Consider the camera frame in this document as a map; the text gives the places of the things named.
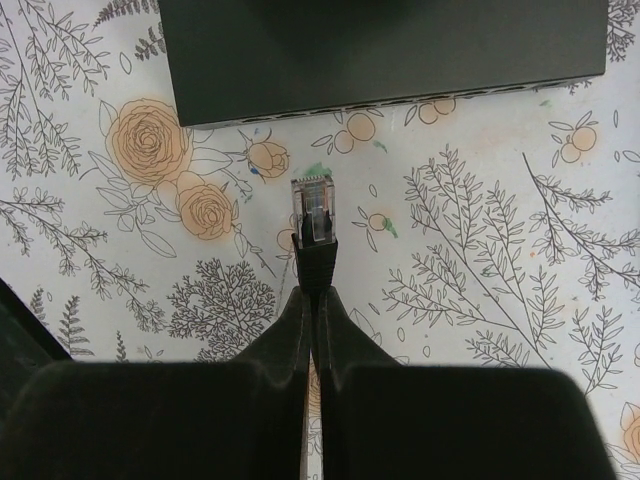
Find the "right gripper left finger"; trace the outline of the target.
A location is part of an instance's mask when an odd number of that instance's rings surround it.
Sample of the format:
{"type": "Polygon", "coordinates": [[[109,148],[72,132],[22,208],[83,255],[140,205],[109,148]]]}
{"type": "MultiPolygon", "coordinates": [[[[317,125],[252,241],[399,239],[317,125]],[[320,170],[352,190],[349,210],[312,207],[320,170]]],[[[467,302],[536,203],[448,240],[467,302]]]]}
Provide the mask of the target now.
{"type": "Polygon", "coordinates": [[[300,479],[309,303],[214,363],[54,361],[1,435],[5,479],[300,479]]]}

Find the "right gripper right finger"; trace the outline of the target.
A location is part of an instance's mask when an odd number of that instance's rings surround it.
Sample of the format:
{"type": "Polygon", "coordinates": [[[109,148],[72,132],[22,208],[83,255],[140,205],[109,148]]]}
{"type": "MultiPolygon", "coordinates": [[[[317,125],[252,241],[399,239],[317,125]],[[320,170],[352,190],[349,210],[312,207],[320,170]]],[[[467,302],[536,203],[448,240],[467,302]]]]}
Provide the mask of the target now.
{"type": "Polygon", "coordinates": [[[327,479],[611,479],[575,382],[541,368],[405,366],[317,297],[327,479]]]}

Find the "black network switch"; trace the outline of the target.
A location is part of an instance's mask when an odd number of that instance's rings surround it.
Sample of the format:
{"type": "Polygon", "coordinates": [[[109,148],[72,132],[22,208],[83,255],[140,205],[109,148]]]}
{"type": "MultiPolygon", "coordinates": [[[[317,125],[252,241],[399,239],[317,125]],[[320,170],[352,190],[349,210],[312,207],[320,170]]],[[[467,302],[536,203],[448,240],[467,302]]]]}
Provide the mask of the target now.
{"type": "Polygon", "coordinates": [[[606,69],[604,1],[163,1],[159,9],[184,126],[555,87],[606,69]]]}

